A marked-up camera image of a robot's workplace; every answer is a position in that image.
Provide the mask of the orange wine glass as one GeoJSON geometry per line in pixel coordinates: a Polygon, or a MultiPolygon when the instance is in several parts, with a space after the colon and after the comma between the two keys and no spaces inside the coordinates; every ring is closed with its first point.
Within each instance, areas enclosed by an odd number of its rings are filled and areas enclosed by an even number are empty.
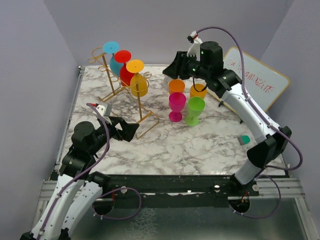
{"type": "Polygon", "coordinates": [[[184,93],[185,91],[185,83],[181,79],[173,79],[168,84],[169,94],[173,93],[184,93]]]}

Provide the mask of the yellow wine glass front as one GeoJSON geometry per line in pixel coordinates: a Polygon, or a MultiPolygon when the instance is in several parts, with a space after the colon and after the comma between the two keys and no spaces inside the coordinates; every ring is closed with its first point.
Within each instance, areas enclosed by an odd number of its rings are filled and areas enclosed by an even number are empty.
{"type": "Polygon", "coordinates": [[[199,98],[204,99],[206,94],[207,94],[206,86],[201,83],[195,83],[190,88],[189,97],[190,98],[199,97],[199,98]]]}

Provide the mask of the yellow wine glass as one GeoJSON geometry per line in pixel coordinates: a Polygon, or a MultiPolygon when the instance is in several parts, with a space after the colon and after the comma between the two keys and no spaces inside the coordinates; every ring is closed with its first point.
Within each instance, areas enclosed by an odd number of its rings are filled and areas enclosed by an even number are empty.
{"type": "Polygon", "coordinates": [[[126,69],[128,72],[132,73],[133,76],[130,80],[129,88],[135,97],[144,97],[148,93],[148,83],[146,78],[140,74],[144,69],[144,63],[140,59],[130,60],[126,69]]]}
{"type": "Polygon", "coordinates": [[[195,83],[190,88],[189,97],[190,98],[199,97],[199,98],[204,99],[206,94],[207,94],[206,86],[201,83],[195,83]]]}

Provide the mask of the pink wine glass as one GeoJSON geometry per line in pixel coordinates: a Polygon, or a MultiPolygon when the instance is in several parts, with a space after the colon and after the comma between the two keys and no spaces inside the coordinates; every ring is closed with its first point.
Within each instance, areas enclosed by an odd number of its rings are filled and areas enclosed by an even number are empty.
{"type": "Polygon", "coordinates": [[[185,107],[187,98],[184,93],[181,92],[173,92],[169,96],[169,107],[171,109],[171,112],[169,113],[168,117],[169,119],[174,122],[180,122],[183,118],[182,110],[185,107]]]}

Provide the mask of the green wine glass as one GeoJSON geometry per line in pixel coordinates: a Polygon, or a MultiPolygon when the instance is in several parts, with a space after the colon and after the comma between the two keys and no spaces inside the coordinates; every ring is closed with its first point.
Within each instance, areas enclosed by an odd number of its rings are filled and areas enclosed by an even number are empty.
{"type": "Polygon", "coordinates": [[[188,126],[194,127],[199,124],[199,116],[204,111],[206,106],[205,100],[201,97],[194,96],[188,100],[187,111],[188,115],[185,122],[188,126]]]}

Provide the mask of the gold wire glass rack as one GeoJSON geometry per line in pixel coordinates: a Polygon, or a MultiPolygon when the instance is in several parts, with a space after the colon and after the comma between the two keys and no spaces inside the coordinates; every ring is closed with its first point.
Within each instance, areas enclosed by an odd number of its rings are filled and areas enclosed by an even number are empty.
{"type": "MultiPolygon", "coordinates": [[[[99,96],[98,100],[107,104],[116,104],[115,115],[125,114],[127,118],[140,124],[142,129],[136,134],[136,138],[140,139],[159,124],[160,117],[152,110],[143,106],[142,98],[147,94],[143,97],[134,96],[130,86],[123,86],[120,77],[113,74],[110,69],[111,57],[112,55],[104,53],[103,46],[100,46],[91,52],[91,58],[88,59],[88,62],[91,64],[99,64],[98,69],[101,72],[106,73],[107,86],[110,87],[110,93],[104,97],[99,96]]],[[[149,71],[143,72],[143,70],[140,74],[146,78],[149,92],[150,78],[152,74],[149,71]]]]}

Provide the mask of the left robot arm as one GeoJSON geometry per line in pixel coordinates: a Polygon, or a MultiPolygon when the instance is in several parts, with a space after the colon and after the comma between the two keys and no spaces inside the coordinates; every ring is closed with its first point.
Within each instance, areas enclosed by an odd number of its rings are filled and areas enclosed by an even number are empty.
{"type": "Polygon", "coordinates": [[[22,240],[69,240],[81,218],[98,197],[106,197],[112,189],[111,178],[91,172],[102,147],[109,147],[111,138],[130,142],[138,123],[127,123],[111,116],[95,128],[89,121],[74,127],[72,145],[62,160],[53,194],[38,223],[21,236],[22,240]]]}

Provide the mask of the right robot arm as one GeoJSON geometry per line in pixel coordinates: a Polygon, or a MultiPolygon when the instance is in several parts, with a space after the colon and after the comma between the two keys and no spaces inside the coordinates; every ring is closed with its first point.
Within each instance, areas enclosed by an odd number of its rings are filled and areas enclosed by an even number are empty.
{"type": "Polygon", "coordinates": [[[244,165],[232,176],[229,189],[240,196],[248,189],[248,183],[260,174],[267,164],[285,150],[292,131],[280,127],[243,90],[240,77],[224,68],[223,49],[215,41],[205,41],[199,46],[200,58],[178,51],[173,62],[163,70],[172,79],[202,79],[206,86],[227,103],[251,131],[256,145],[247,151],[244,165]]]}

